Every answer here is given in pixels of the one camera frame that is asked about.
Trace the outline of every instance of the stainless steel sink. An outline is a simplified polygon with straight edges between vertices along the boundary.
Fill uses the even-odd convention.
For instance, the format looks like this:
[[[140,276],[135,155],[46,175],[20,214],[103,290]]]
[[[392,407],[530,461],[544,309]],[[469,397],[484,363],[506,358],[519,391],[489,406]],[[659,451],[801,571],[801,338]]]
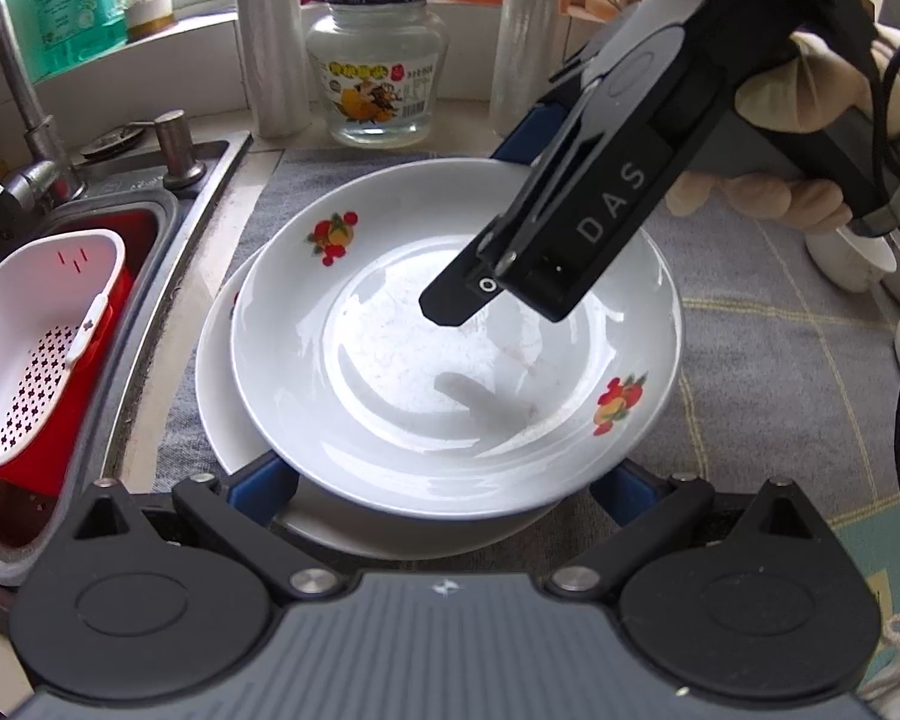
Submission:
[[[74,497],[93,480],[118,475],[137,395],[176,285],[249,145],[246,131],[197,143],[194,156],[206,162],[207,171],[199,182],[173,194],[163,189],[166,167],[154,149],[79,166],[86,193],[43,218],[0,214],[2,256],[34,237],[105,226],[125,238],[127,266],[135,277],[60,495],[37,500],[39,496],[16,488],[0,490],[5,525],[4,531],[0,528],[0,627],[12,597],[5,586],[18,586],[24,580]],[[140,218],[134,226],[135,214]],[[136,235],[136,250],[124,232],[127,225],[143,230]],[[19,509],[16,517],[13,507]]]

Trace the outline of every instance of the stacked plate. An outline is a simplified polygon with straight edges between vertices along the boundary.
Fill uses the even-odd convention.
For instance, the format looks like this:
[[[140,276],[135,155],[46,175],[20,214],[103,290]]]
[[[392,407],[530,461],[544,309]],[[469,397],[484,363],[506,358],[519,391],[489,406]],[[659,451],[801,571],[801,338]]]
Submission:
[[[227,471],[274,451],[300,472],[291,530],[391,560],[477,549],[652,427],[682,314],[646,235],[559,324],[506,293],[460,328],[420,312],[423,288],[527,172],[447,159],[372,173],[297,215],[224,286],[197,351],[200,416]]]

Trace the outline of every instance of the transparent plastic roll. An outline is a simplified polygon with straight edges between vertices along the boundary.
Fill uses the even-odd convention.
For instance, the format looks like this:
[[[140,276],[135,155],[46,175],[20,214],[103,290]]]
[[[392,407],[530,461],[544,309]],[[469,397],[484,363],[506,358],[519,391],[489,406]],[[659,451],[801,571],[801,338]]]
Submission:
[[[490,125],[505,136],[546,88],[560,0],[504,0],[490,90]]]
[[[237,0],[237,12],[256,134],[300,132],[310,123],[300,0]]]

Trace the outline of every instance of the beige glove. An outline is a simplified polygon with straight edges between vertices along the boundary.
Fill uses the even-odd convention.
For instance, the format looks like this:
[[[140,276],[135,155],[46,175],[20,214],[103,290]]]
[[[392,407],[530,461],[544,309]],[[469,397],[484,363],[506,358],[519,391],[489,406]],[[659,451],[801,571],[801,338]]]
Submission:
[[[900,31],[878,26],[874,59],[881,73],[900,44]],[[821,38],[796,33],[799,58],[747,80],[736,95],[736,109],[756,127],[780,132],[813,132],[835,121],[856,105],[871,115],[866,79]],[[890,141],[900,150],[900,75],[893,84],[887,111]],[[684,172],[667,193],[675,215],[689,215],[711,193],[722,194],[737,211],[751,218],[777,220],[806,232],[826,232],[851,219],[841,188],[823,178],[784,181],[775,175],[750,173],[726,177]]]

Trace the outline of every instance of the floral decoration on plate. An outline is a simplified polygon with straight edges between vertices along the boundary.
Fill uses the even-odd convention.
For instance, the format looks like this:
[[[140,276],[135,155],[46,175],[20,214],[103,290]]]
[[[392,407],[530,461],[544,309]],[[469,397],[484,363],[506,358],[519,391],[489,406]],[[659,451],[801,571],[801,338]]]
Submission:
[[[637,401],[643,395],[643,386],[647,383],[644,373],[639,379],[631,373],[625,381],[615,376],[607,385],[607,391],[597,398],[597,410],[593,415],[593,423],[597,428],[594,436],[602,436],[610,432],[613,423],[626,418]]]
[[[343,257],[346,247],[353,241],[353,228],[358,220],[353,211],[319,220],[314,225],[314,231],[307,236],[308,244],[314,247],[314,257],[322,257],[320,261],[328,267]]]

